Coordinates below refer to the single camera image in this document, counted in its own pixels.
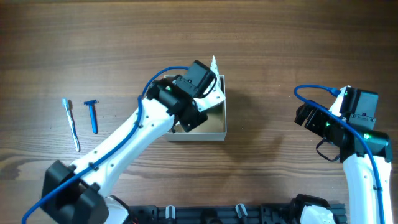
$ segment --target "blue cable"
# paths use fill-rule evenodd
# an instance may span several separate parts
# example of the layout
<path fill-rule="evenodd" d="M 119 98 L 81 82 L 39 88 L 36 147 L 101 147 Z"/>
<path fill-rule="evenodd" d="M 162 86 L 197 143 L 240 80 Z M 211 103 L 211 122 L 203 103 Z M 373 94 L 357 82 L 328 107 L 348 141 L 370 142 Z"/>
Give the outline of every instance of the blue cable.
<path fill-rule="evenodd" d="M 59 185 L 57 188 L 55 188 L 54 190 L 52 190 L 50 193 L 48 193 L 46 196 L 42 197 L 35 205 L 33 205 L 26 213 L 25 215 L 22 217 L 22 224 L 26 224 L 27 219 L 29 218 L 29 216 L 36 210 L 38 209 L 40 206 L 44 205 L 45 203 L 47 203 L 51 198 L 53 198 L 54 196 L 56 196 L 57 194 L 59 194 L 62 190 L 64 190 L 65 188 L 67 188 L 70 184 L 72 184 L 73 182 L 79 180 L 81 177 L 83 177 L 85 174 L 89 173 L 90 171 L 93 170 L 94 167 L 98 167 L 102 162 L 104 162 L 105 160 L 107 160 L 109 157 L 111 157 L 117 150 L 119 150 L 131 137 L 132 135 L 137 131 L 138 125 L 141 121 L 141 116 L 142 116 L 142 98 L 145 95 L 145 92 L 148 89 L 148 86 L 152 83 L 152 81 L 154 81 L 159 75 L 163 74 L 164 72 L 167 72 L 169 70 L 173 70 L 173 69 L 185 69 L 188 70 L 188 67 L 184 67 L 184 66 L 173 66 L 173 67 L 169 67 L 169 68 L 165 68 L 163 70 L 161 70 L 160 72 L 158 72 L 153 78 L 151 78 L 148 82 L 147 85 L 144 88 L 144 91 L 142 92 L 142 95 L 138 96 L 138 116 L 137 116 L 137 120 L 134 123 L 134 127 L 132 128 L 132 130 L 130 131 L 130 133 L 111 151 L 109 151 L 107 154 L 105 154 L 105 156 L 103 156 L 101 159 L 98 159 L 92 166 L 87 167 L 86 169 L 84 169 L 83 171 L 81 171 L 80 173 L 76 174 L 75 176 L 73 176 L 71 179 L 68 179 L 67 181 L 65 181 L 63 184 Z"/>
<path fill-rule="evenodd" d="M 319 105 L 318 103 L 305 99 L 304 97 L 300 96 L 297 93 L 297 90 L 301 89 L 301 88 L 320 88 L 323 90 L 326 90 L 328 92 L 330 92 L 333 96 L 338 96 L 340 94 L 340 90 L 336 89 L 336 88 L 330 88 L 330 87 L 326 87 L 326 86 L 321 86 L 321 85 L 311 85 L 311 84 L 307 84 L 307 85 L 299 85 L 298 87 L 294 88 L 294 95 L 300 99 L 301 101 L 303 101 L 304 103 L 311 105 L 313 107 L 315 107 L 316 109 L 319 109 L 320 111 L 326 113 L 327 115 L 329 115 L 329 117 L 333 120 L 335 120 L 337 123 L 339 123 L 342 127 L 344 127 L 345 129 L 347 129 L 349 132 L 353 133 L 355 137 L 357 137 L 359 139 L 359 141 L 361 142 L 362 146 L 365 148 L 366 153 L 369 156 L 369 159 L 371 161 L 372 164 L 372 168 L 373 168 L 373 172 L 374 172 L 374 178 L 376 180 L 376 187 L 377 187 L 377 201 L 379 203 L 379 217 L 380 217 L 380 224 L 385 224 L 385 219 L 384 219 L 384 207 L 383 207 L 383 198 L 382 198 L 382 192 L 381 192 L 381 182 L 380 182 L 380 176 L 379 176 L 379 171 L 377 169 L 377 165 L 376 162 L 374 161 L 372 152 L 369 148 L 369 146 L 366 144 L 365 140 L 362 138 L 362 136 L 353 128 L 351 127 L 349 124 L 345 123 L 344 121 L 340 120 L 338 117 L 336 117 L 335 115 L 333 115 L 331 112 L 329 112 L 326 108 L 324 108 L 323 106 Z"/>

